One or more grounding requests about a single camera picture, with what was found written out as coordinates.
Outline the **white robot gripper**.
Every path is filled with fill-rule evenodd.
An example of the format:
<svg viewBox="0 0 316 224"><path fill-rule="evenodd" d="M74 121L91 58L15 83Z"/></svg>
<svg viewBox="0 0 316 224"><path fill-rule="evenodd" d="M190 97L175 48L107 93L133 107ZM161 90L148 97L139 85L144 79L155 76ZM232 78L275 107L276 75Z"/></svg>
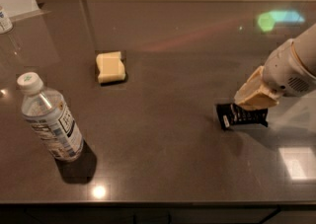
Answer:
<svg viewBox="0 0 316 224"><path fill-rule="evenodd" d="M280 94L302 97L316 89L316 77L299 58L294 40L275 49L263 66L259 66L234 96L237 106L246 111L264 110L278 104Z"/></svg>

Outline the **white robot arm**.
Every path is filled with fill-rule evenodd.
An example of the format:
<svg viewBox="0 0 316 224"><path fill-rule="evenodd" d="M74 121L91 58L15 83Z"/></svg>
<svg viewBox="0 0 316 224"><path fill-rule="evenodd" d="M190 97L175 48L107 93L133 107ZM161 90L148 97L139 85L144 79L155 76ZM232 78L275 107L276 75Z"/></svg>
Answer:
<svg viewBox="0 0 316 224"><path fill-rule="evenodd" d="M316 25L275 49L237 91L246 111L274 107L283 97L302 97L316 88Z"/></svg>

